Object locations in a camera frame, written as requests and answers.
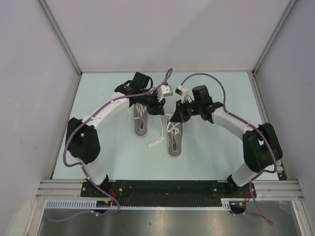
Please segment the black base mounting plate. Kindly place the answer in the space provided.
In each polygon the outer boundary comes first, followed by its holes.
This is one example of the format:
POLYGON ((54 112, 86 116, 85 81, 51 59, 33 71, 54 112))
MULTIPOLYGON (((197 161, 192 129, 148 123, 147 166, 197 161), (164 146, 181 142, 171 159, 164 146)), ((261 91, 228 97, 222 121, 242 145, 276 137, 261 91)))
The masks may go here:
POLYGON ((220 207, 221 199, 256 197, 255 187, 219 180, 111 180, 100 188, 122 207, 220 207))

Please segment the aluminium corner post right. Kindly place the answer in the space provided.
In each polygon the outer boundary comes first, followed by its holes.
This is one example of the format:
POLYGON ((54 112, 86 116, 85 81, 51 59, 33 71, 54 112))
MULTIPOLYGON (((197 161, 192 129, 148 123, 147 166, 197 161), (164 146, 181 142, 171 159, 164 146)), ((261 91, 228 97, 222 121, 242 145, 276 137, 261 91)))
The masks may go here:
POLYGON ((253 69, 252 69, 252 74, 255 75, 263 62, 265 61, 266 57, 268 56, 270 50, 272 49, 273 45, 276 42, 276 39, 278 38, 279 34, 281 33, 285 23, 287 22, 289 16, 291 15, 293 9, 297 5, 299 0, 289 0, 283 13, 281 14, 281 17, 279 18, 275 28, 273 29, 271 36, 269 37, 262 53, 260 54, 257 62, 255 63, 253 69))

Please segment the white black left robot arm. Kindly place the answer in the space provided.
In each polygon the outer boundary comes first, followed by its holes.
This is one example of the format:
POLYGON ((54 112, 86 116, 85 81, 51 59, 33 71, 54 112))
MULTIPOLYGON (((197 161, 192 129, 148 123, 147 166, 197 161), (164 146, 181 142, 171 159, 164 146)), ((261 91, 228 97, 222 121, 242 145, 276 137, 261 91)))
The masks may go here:
POLYGON ((132 80, 117 86, 109 100, 96 111, 68 121, 63 155, 69 152, 77 159, 87 178, 93 182, 91 190, 97 196, 102 197, 109 190, 108 175, 98 161, 100 133, 110 121, 132 107, 135 134, 144 137, 148 130, 148 115, 164 115, 165 97, 171 94, 172 88, 166 80, 154 88, 150 76, 136 72, 132 80))

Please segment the white shoelace of sneaker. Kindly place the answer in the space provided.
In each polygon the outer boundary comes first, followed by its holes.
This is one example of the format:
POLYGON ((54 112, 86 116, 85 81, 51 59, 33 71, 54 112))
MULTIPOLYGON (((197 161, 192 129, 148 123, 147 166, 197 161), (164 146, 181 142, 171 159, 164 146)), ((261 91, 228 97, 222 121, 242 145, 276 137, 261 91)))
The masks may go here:
POLYGON ((125 95, 119 92, 114 92, 111 96, 107 96, 108 100, 105 102, 106 105, 102 111, 98 114, 97 119, 102 126, 106 126, 110 121, 114 120, 121 113, 127 113, 128 118, 124 122, 127 124, 130 120, 134 120, 134 105, 130 104, 130 98, 126 98, 125 95))
POLYGON ((160 124, 160 136, 153 143, 148 145, 149 148, 154 147, 154 146, 162 143, 166 139, 166 137, 168 137, 166 127, 164 127, 164 125, 163 125, 162 116, 159 116, 158 120, 159 120, 159 124, 160 124))

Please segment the aluminium frame rail front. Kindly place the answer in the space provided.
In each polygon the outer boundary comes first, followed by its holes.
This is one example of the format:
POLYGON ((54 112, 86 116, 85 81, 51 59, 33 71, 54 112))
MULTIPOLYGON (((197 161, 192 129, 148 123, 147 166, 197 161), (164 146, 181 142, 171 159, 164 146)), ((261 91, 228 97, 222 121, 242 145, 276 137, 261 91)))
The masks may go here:
MULTIPOLYGON (((37 199, 80 199, 83 180, 42 180, 37 199)), ((297 180, 255 180, 256 198, 260 201, 301 201, 304 199, 297 180)))

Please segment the aluminium corner post left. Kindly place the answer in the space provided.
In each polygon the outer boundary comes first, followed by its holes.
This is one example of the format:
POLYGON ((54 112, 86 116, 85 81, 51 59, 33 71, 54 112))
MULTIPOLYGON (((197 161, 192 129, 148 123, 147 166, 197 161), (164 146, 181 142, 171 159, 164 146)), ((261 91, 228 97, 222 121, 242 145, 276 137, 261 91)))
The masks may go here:
POLYGON ((54 14, 52 13, 49 5, 47 4, 47 2, 45 0, 37 0, 36 1, 39 5, 39 8, 41 9, 43 15, 45 16, 49 26, 51 27, 54 35, 56 36, 61 48, 63 49, 66 57, 68 58, 68 60, 70 61, 70 64, 72 65, 73 69, 76 71, 76 74, 81 77, 83 72, 79 67, 79 64, 77 62, 77 60, 75 59, 75 56, 54 16, 54 14))

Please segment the aluminium corner post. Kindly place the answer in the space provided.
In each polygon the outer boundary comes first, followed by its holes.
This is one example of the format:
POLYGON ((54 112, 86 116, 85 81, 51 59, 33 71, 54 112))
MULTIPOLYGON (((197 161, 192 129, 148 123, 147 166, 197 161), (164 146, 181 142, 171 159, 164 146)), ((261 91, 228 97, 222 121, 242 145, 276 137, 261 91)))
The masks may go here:
POLYGON ((266 57, 268 56, 270 50, 272 49, 273 45, 276 42, 276 39, 278 38, 279 34, 281 33, 285 23, 287 22, 289 16, 291 15, 293 9, 297 5, 299 0, 289 0, 283 13, 281 14, 281 17, 279 18, 275 28, 273 29, 271 36, 269 37, 262 53, 260 54, 257 62, 255 63, 253 69, 252 69, 252 74, 255 75, 263 62, 265 61, 266 57))
POLYGON ((56 36, 61 48, 63 49, 66 57, 68 58, 68 60, 70 61, 70 64, 72 65, 73 69, 76 71, 76 74, 81 77, 83 72, 79 67, 79 64, 77 62, 77 60, 75 59, 75 56, 54 16, 54 14, 52 13, 49 5, 47 4, 47 2, 45 0, 37 0, 36 1, 39 5, 39 8, 41 9, 43 15, 45 16, 49 26, 51 27, 54 35, 56 36))

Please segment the grey canvas sneaker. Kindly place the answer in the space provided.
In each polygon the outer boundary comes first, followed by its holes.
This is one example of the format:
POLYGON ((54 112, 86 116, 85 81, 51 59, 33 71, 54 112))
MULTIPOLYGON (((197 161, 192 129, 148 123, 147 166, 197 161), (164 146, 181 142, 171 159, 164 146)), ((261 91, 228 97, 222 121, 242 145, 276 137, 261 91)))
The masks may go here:
POLYGON ((173 158, 180 156, 182 152, 182 137, 183 124, 181 122, 172 122, 171 118, 174 113, 171 113, 167 119, 166 131, 168 134, 168 152, 173 158))
POLYGON ((148 121, 147 107, 137 103, 134 105, 133 112, 135 134, 139 137, 144 137, 147 134, 148 121))

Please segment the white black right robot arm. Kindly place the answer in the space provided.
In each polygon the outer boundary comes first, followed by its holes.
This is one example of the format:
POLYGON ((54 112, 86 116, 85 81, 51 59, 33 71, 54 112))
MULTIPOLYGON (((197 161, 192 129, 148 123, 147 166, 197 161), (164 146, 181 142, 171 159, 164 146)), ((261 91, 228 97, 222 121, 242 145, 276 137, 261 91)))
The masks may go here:
POLYGON ((171 135, 178 135, 182 123, 192 116, 200 116, 203 120, 218 125, 234 134, 243 142, 244 162, 231 174, 227 181, 227 192, 232 197, 239 197, 245 186, 269 166, 276 166, 283 157, 278 137, 270 123, 253 124, 225 110, 221 102, 213 102, 205 85, 192 89, 194 99, 189 102, 189 91, 183 86, 175 90, 180 95, 176 109, 170 118, 173 126, 171 135))

